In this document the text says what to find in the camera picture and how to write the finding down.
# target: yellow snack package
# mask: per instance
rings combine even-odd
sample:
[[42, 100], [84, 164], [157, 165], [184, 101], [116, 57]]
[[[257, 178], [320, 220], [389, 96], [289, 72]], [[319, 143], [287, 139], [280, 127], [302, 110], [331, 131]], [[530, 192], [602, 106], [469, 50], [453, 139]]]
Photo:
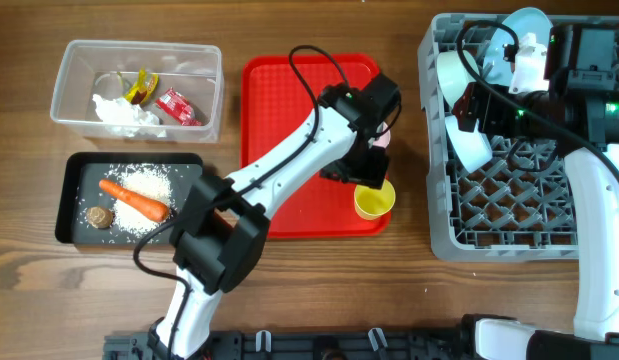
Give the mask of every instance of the yellow snack package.
[[[118, 76], [120, 76], [120, 81], [122, 82], [122, 75], [118, 74]], [[149, 99], [157, 86], [158, 74], [147, 74], [143, 67], [138, 72], [138, 79], [131, 85], [131, 88], [126, 91], [124, 98], [129, 101], [131, 105], [142, 104]]]

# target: gray plastic crate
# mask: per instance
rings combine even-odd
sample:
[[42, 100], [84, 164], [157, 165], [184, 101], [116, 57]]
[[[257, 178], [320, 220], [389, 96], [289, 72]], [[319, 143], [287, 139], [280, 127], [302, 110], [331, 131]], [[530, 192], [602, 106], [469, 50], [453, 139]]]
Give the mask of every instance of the gray plastic crate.
[[[577, 259], [578, 242], [573, 199], [562, 160], [541, 173], [511, 171], [505, 158], [515, 140], [490, 139], [493, 159], [469, 174], [448, 141], [445, 104], [436, 76], [440, 52], [455, 50], [465, 21], [495, 20], [507, 15], [439, 14], [434, 17], [418, 48], [420, 103], [427, 115], [429, 174], [427, 200], [431, 248], [446, 261], [523, 262]], [[560, 23], [619, 23], [619, 17], [549, 16]], [[482, 65], [495, 29], [474, 28], [465, 37], [465, 49]], [[514, 157], [520, 166], [547, 166], [555, 144], [525, 145]]]

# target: wood grain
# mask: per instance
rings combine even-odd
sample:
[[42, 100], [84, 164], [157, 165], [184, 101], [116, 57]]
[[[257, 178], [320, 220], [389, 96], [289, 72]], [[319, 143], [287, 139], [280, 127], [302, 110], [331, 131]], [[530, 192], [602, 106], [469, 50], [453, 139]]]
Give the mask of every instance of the wood grain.
[[[238, 168], [242, 67], [255, 56], [286, 54], [300, 43], [367, 53], [398, 81], [405, 100], [390, 146], [390, 176], [398, 191], [394, 216], [373, 238], [269, 242], [253, 273], [225, 295], [214, 328], [404, 329], [451, 325], [465, 313], [486, 312], [571, 329], [577, 263], [458, 264], [431, 253], [427, 129], [416, 51], [441, 12], [511, 12], [534, 5], [547, 13], [619, 14], [619, 2], [70, 5], [75, 3], [0, 0], [0, 359], [99, 359], [103, 336], [147, 329], [165, 314], [172, 296], [174, 284], [137, 271], [128, 249], [75, 248], [55, 240], [67, 158], [78, 151], [192, 151], [228, 174]], [[219, 46], [226, 77], [221, 142], [90, 141], [54, 124], [53, 86], [73, 39]], [[153, 267], [174, 268], [168, 250], [145, 257]]]

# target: red wrapper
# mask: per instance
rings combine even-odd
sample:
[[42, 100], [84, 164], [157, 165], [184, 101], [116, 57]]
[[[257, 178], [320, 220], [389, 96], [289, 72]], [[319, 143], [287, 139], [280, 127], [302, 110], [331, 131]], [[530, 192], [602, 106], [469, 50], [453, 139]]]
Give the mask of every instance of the red wrapper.
[[156, 100], [156, 105], [178, 120], [183, 126], [202, 126], [202, 123], [196, 120], [196, 115], [194, 114], [193, 107], [189, 104], [189, 100], [173, 88], [169, 88], [164, 95]]

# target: orange carrot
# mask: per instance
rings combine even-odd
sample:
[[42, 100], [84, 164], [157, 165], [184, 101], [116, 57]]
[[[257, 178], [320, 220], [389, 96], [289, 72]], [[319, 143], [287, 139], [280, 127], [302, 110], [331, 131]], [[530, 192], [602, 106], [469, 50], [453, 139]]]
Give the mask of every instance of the orange carrot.
[[127, 190], [107, 179], [100, 180], [100, 188], [107, 194], [138, 210], [151, 221], [163, 222], [169, 217], [169, 207], [160, 201]]

